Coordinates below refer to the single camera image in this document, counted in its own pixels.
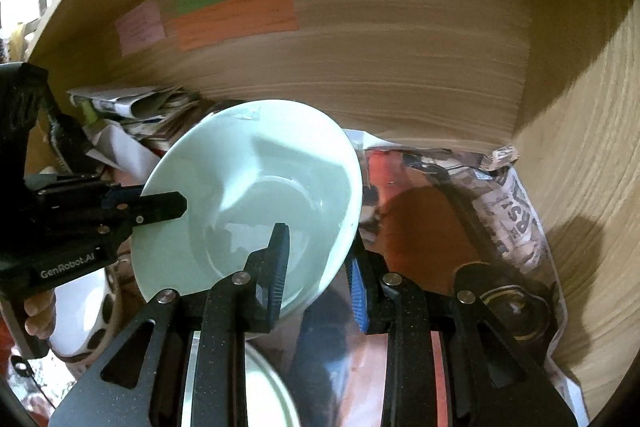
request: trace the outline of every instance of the wood grain surface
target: wood grain surface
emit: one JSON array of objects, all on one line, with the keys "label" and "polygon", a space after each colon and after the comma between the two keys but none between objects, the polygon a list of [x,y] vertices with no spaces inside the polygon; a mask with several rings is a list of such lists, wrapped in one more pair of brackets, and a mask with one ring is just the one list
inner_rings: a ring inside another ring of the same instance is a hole
[{"label": "wood grain surface", "polygon": [[640,0],[294,0],[298,31],[190,52],[158,0],[169,38],[120,58],[111,25],[141,1],[56,0],[31,58],[64,107],[126,78],[303,100],[406,144],[513,141],[569,308],[556,359],[602,408],[640,347]]}]

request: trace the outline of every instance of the stack of papers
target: stack of papers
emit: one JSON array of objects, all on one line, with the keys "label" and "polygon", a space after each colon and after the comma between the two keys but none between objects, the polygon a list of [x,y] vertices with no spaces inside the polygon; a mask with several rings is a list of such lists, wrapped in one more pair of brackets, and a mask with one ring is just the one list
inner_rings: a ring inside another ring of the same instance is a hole
[{"label": "stack of papers", "polygon": [[173,86],[108,84],[67,92],[85,113],[84,131],[94,144],[88,155],[140,183],[146,182],[159,156],[213,106],[197,92]]}]

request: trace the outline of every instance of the newspaper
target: newspaper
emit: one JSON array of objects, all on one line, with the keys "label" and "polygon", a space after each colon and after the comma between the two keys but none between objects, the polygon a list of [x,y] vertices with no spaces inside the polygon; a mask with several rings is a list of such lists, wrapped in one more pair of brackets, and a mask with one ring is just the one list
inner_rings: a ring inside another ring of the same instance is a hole
[{"label": "newspaper", "polygon": [[180,87],[132,87],[122,83],[86,86],[69,89],[71,103],[79,107],[82,100],[91,100],[100,113],[115,114],[123,118],[145,120],[158,115],[160,108],[171,96],[183,95]]},{"label": "newspaper", "polygon": [[197,101],[188,102],[177,107],[158,110],[155,116],[147,118],[146,120],[124,120],[121,121],[120,124],[133,138],[148,138],[156,134],[162,134],[162,132],[167,130],[178,118],[197,105]]}]

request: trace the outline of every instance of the orange sticky note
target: orange sticky note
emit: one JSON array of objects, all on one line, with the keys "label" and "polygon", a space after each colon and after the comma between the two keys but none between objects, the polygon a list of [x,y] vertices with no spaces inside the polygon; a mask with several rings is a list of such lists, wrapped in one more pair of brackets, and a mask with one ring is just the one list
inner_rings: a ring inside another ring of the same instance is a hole
[{"label": "orange sticky note", "polygon": [[298,29],[293,0],[227,0],[173,19],[180,49]]}]

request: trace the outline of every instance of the black mount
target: black mount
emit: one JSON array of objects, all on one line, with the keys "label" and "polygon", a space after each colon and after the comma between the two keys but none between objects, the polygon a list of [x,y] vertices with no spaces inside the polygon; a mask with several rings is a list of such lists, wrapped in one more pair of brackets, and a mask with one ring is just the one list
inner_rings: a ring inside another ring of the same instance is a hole
[{"label": "black mount", "polygon": [[30,130],[50,92],[47,71],[23,62],[0,65],[0,178],[6,233],[0,241],[0,311],[25,359],[49,345],[24,331],[24,300],[116,261],[133,227],[180,217],[178,192],[142,196],[96,174],[23,178]]},{"label": "black mount", "polygon": [[289,228],[277,223],[269,246],[210,290],[159,292],[76,383],[50,427],[180,425],[194,331],[191,425],[247,427],[244,333],[274,327],[288,260]]},{"label": "black mount", "polygon": [[576,425],[543,369],[469,290],[493,267],[460,267],[455,298],[388,272],[359,236],[346,267],[360,330],[388,333],[382,427],[437,426],[431,331],[440,335],[451,427]]}]

